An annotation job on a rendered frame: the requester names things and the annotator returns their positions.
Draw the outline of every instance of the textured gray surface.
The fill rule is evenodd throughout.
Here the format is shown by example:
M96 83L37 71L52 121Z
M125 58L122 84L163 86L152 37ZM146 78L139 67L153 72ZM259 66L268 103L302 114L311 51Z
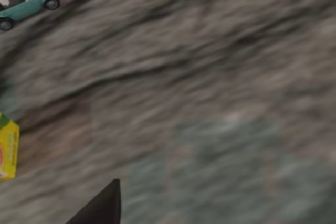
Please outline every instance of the textured gray surface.
M14 84L19 114L87 96L94 143L2 183L1 223L64 223L114 177L123 179L129 224L334 223L324 161L336 135L335 0L66 1L1 34L1 75ZM276 125L282 140L270 156L281 153L275 174L289 185L281 196L267 196L257 168L246 168L263 157L255 143L205 168L206 137L195 155L176 152L180 123L231 116ZM183 176L173 176L176 163ZM237 189L244 183L246 194Z

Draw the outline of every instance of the dark pointed object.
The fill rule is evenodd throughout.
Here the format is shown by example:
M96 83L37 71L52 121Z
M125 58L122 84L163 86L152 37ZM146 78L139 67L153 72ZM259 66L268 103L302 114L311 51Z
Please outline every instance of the dark pointed object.
M120 180L113 180L84 206L67 224L120 224Z

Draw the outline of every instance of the yellow box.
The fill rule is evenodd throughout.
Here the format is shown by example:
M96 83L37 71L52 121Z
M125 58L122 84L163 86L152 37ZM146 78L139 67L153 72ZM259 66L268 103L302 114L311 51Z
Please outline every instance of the yellow box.
M19 126L0 112L0 181L15 178Z

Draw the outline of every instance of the car wheel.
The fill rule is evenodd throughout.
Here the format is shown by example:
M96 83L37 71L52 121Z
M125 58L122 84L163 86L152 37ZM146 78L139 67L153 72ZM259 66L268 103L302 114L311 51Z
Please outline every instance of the car wheel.
M45 0L44 2L44 7L48 10L56 10L59 5L59 0Z
M0 19L0 30L1 31L9 31L13 28L14 23L9 18Z

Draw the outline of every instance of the blurry background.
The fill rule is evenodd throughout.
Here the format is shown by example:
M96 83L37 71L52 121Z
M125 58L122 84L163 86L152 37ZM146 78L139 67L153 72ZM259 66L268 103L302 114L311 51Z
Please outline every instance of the blurry background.
M335 223L336 0L65 0L0 34L0 223Z

